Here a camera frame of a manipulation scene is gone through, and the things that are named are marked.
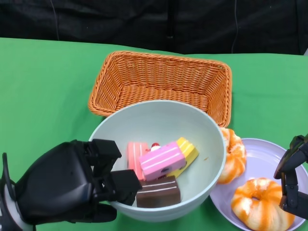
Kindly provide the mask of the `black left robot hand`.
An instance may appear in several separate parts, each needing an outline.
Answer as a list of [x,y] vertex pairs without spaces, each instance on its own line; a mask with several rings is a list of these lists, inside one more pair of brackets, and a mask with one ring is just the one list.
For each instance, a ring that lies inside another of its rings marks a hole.
[[73,140],[52,148],[15,185],[22,219],[32,225],[115,220],[109,203],[132,205],[142,188],[133,170],[113,171],[120,157],[111,140]]

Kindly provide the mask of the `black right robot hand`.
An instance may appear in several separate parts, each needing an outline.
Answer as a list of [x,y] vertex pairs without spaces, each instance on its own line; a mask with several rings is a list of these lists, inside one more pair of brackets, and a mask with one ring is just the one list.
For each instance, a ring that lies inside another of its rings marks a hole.
[[274,178],[281,180],[282,198],[279,207],[297,217],[308,219],[308,195],[299,191],[296,168],[308,161],[308,137],[293,137],[281,158]]

